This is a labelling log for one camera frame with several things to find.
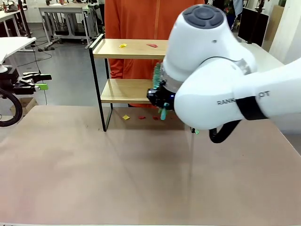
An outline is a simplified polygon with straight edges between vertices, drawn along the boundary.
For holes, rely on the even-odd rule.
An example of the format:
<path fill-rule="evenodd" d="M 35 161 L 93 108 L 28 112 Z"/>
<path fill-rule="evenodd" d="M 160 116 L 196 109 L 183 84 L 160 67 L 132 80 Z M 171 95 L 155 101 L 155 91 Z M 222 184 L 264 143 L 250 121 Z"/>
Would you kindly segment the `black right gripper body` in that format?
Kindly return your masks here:
<path fill-rule="evenodd" d="M 148 89 L 146 97 L 153 106 L 160 109 L 174 110 L 175 93 L 166 89 L 166 81 L 163 80 L 156 88 Z"/>

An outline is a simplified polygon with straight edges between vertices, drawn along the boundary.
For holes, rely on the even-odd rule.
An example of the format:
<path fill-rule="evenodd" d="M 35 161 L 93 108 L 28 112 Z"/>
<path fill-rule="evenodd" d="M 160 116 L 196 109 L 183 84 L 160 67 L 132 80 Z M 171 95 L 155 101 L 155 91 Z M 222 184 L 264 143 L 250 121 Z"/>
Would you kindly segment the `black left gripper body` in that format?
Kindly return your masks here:
<path fill-rule="evenodd" d="M 0 88 L 2 90 L 16 95 L 21 95 L 22 92 L 20 91 L 20 84 L 17 69 L 8 67 L 6 72 L 0 74 Z"/>

